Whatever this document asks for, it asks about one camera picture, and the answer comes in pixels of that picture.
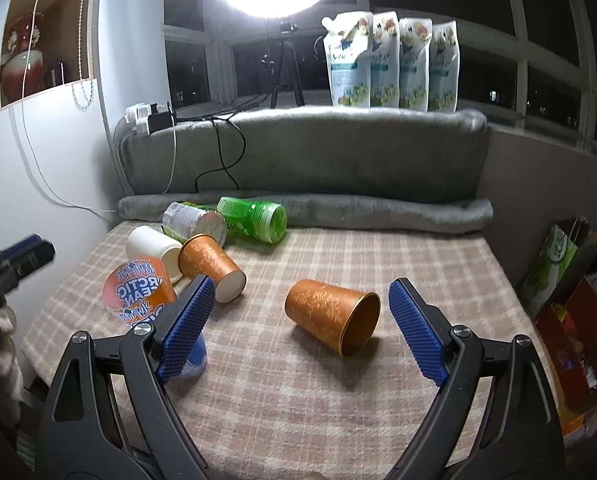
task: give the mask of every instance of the red vase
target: red vase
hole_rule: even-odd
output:
[[[5,97],[10,102],[18,101],[22,97],[22,80],[26,65],[28,68],[25,76],[25,97],[38,91],[45,68],[43,54],[34,46],[40,38],[38,22],[42,18],[43,15],[37,12],[34,19],[34,30],[32,30],[32,13],[21,16],[9,28],[7,49],[12,54],[12,58],[3,66],[1,86]]]

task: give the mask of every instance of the orange label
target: orange label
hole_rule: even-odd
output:
[[[142,256],[117,267],[105,281],[102,300],[128,326],[156,319],[176,301],[174,287],[158,258]]]

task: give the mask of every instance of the gold patterned cup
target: gold patterned cup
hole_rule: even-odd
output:
[[[209,276],[216,285],[218,303],[229,303],[245,288],[245,273],[210,235],[198,234],[187,240],[179,253],[178,265],[191,280],[199,274]]]
[[[380,312],[376,292],[313,280],[296,283],[285,299],[285,314],[342,357],[352,357],[365,346]]]

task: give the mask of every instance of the white cloth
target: white cloth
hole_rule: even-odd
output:
[[[8,306],[0,308],[0,422],[8,428],[21,418],[22,374],[11,338],[15,331],[14,311]]]

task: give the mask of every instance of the green bottle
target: green bottle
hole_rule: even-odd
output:
[[[274,202],[252,202],[224,196],[216,206],[227,229],[268,244],[282,240],[288,227],[288,212]]]

